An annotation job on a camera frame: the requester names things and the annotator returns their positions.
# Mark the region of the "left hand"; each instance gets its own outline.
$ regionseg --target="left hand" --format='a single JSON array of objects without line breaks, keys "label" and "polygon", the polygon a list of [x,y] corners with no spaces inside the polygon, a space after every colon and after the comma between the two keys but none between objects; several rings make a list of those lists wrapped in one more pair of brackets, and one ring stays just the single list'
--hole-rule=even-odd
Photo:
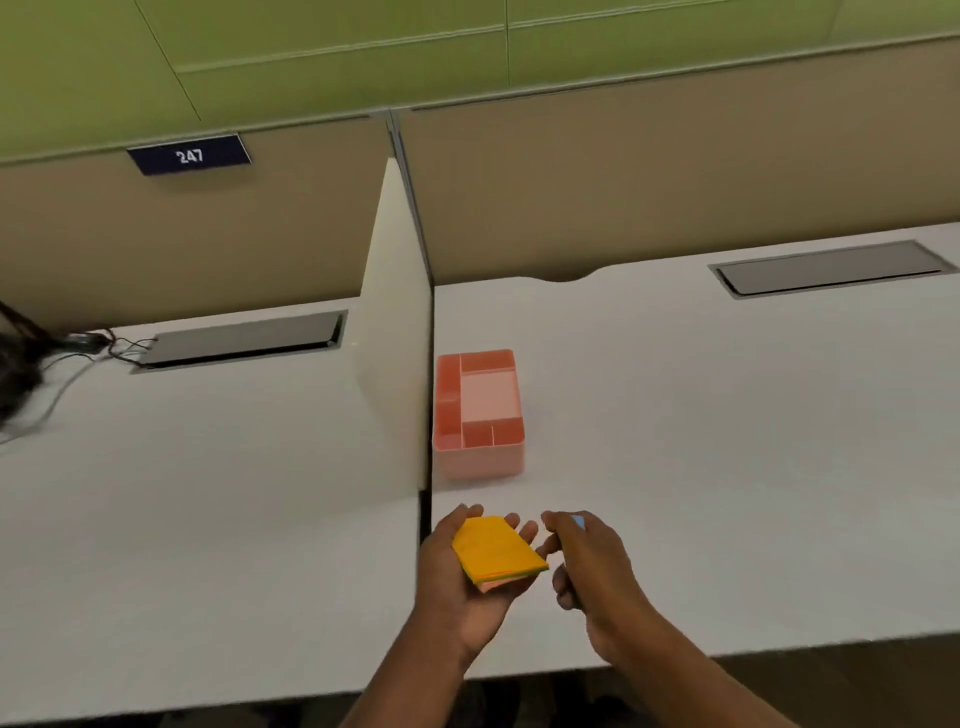
[{"label": "left hand", "polygon": [[[420,547],[417,563],[417,598],[414,618],[432,628],[448,630],[461,650],[466,669],[493,639],[514,599],[526,592],[536,580],[530,576],[504,584],[485,594],[473,586],[453,551],[453,537],[468,518],[483,515],[483,506],[459,505],[445,516]],[[504,517],[511,528],[520,524],[520,516]],[[528,544],[537,536],[537,524],[528,521],[519,534]]]}]

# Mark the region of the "yellow sticky note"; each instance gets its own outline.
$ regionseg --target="yellow sticky note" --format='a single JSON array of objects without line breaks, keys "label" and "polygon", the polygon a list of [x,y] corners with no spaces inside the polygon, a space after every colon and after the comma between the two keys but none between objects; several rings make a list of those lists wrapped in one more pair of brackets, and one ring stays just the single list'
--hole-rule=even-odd
[{"label": "yellow sticky note", "polygon": [[550,568],[501,516],[467,519],[453,537],[453,550],[481,591]]}]

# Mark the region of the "floor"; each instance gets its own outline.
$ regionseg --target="floor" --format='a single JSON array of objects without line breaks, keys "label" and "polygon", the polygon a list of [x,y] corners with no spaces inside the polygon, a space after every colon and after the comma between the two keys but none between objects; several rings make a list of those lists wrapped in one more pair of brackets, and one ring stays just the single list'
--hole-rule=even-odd
[{"label": "floor", "polygon": [[[960,635],[741,655],[724,668],[803,728],[955,728],[960,725]],[[637,711],[605,725],[650,728],[630,689],[609,669],[470,684],[450,728],[588,728],[581,716],[551,724],[558,702],[619,697]],[[114,716],[48,728],[335,728],[356,695]],[[480,706],[500,711],[488,723]]]}]

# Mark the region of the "beige fabric panel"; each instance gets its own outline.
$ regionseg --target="beige fabric panel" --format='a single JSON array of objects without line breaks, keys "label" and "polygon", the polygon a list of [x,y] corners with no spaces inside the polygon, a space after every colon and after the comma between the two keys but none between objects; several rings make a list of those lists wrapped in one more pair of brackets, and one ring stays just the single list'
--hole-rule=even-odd
[{"label": "beige fabric panel", "polygon": [[401,116],[437,283],[960,217],[960,39]]},{"label": "beige fabric panel", "polygon": [[252,165],[182,175],[123,151],[0,167],[0,299],[76,329],[359,295],[385,122],[243,140]]}]

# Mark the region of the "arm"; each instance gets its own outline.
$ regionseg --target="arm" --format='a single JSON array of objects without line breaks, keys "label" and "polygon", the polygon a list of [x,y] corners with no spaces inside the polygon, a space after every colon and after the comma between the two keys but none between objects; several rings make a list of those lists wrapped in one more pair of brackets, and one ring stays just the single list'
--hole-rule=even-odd
[{"label": "arm", "polygon": [[[483,507],[458,506],[423,542],[417,563],[413,612],[394,645],[357,699],[341,728],[443,728],[464,674],[493,639],[507,610],[534,577],[486,594],[469,582],[453,552],[453,537]],[[513,528],[516,513],[506,517]],[[519,531],[529,544],[537,524]]]},{"label": "arm", "polygon": [[582,609],[597,654],[619,670],[664,728],[796,728],[664,619],[636,583],[616,532],[591,513],[586,528],[547,511],[544,552],[563,550],[557,601]]}]

